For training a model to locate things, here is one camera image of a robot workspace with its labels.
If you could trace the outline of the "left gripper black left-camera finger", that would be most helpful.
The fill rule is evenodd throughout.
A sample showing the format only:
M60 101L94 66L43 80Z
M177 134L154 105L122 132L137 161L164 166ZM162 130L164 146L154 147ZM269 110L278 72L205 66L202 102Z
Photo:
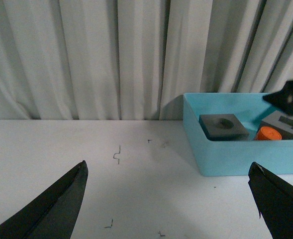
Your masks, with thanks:
M69 239L82 205L88 167L80 162L0 224L0 239Z
M259 216L274 239L293 239L293 185L253 162L249 187Z

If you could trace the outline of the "left gripper black right-camera finger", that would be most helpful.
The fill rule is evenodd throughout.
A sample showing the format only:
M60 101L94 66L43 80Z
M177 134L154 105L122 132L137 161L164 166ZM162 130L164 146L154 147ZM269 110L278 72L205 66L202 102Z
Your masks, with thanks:
M262 99L285 114L293 116L293 80L288 80L277 92L262 96Z

